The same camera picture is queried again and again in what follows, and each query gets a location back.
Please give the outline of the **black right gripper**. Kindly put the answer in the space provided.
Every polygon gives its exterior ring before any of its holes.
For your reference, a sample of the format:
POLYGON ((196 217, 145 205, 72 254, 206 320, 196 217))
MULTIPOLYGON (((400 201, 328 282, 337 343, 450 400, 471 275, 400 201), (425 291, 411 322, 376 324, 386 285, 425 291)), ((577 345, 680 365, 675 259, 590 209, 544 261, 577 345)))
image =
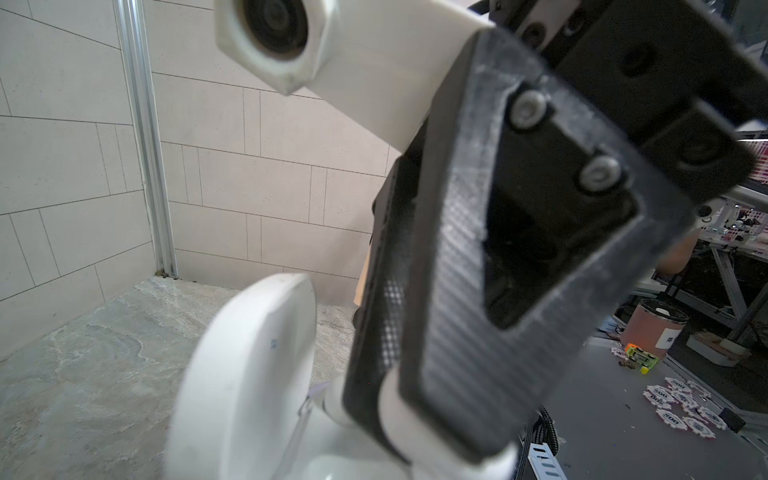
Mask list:
POLYGON ((746 181, 767 69, 701 1, 475 1, 697 202, 746 181))

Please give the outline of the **white earbud charging case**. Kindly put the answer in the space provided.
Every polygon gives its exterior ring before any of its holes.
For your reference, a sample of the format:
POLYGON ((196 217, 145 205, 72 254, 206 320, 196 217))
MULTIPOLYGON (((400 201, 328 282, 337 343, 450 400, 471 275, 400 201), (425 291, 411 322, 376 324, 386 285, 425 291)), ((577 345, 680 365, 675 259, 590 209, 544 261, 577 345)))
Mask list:
MULTIPOLYGON (((263 279, 216 314, 176 399, 166 478, 411 479, 395 449, 353 422, 342 377, 311 388, 316 317, 305 274, 263 279)), ((459 458, 467 479, 507 479, 518 456, 510 445, 476 464, 459 458)))

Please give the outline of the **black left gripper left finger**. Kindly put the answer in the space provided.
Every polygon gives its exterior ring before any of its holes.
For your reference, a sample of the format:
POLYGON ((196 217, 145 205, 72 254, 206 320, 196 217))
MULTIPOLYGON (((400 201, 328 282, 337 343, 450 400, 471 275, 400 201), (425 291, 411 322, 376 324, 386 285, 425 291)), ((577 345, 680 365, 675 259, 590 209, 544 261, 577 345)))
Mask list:
POLYGON ((429 288, 429 221, 419 199, 424 149, 409 147, 395 162, 373 204, 370 264, 342 394, 352 420, 380 446, 392 443, 379 412, 387 374, 403 361, 405 383, 395 385, 408 406, 424 398, 425 325, 429 288))

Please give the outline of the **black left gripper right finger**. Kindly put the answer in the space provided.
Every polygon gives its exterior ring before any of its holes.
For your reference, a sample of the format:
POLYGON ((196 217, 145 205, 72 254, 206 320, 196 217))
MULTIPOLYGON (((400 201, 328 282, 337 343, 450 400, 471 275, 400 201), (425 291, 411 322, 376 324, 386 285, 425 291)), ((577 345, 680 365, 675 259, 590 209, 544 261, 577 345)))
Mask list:
POLYGON ((399 390, 458 455, 500 453, 694 203, 501 28, 427 121, 399 390))

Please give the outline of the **white earbud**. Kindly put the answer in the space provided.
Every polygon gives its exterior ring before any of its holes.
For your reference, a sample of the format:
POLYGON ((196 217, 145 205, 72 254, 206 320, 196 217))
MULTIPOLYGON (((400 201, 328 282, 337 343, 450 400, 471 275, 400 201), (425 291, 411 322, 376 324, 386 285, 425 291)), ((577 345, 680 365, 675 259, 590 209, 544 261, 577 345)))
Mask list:
POLYGON ((386 374, 378 413, 386 439, 410 465, 410 478, 467 479, 468 464, 401 397, 399 377, 398 367, 386 374))

